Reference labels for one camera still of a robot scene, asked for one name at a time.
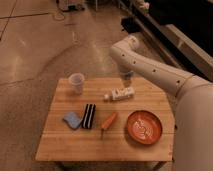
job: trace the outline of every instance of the sponge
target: sponge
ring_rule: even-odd
[[[69,127],[72,129],[77,129],[82,122],[82,119],[79,118],[75,112],[69,112],[64,116],[64,121],[67,122]]]

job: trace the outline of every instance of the machine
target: machine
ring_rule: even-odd
[[[173,170],[212,171],[213,84],[139,55],[135,52],[138,47],[137,36],[130,35],[110,48],[110,56],[124,79],[135,71],[177,98]]]

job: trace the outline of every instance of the gray floor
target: gray floor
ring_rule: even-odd
[[[109,47],[124,38],[115,5],[72,11],[63,16],[54,0],[0,1],[0,170],[59,170],[35,161],[35,153],[59,78],[82,72],[92,77],[117,77]],[[141,34],[139,53],[162,61]],[[70,170],[147,170],[143,163],[73,163]],[[167,164],[162,170],[170,170]]]

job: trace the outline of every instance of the white bottle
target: white bottle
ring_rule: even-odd
[[[126,98],[133,97],[135,94],[135,90],[133,87],[126,87],[123,89],[114,89],[109,94],[104,95],[105,101],[115,101],[115,100],[122,100]]]

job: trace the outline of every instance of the plate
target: plate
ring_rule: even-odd
[[[149,111],[135,111],[127,119],[127,131],[141,144],[154,144],[161,137],[162,124],[158,117]]]

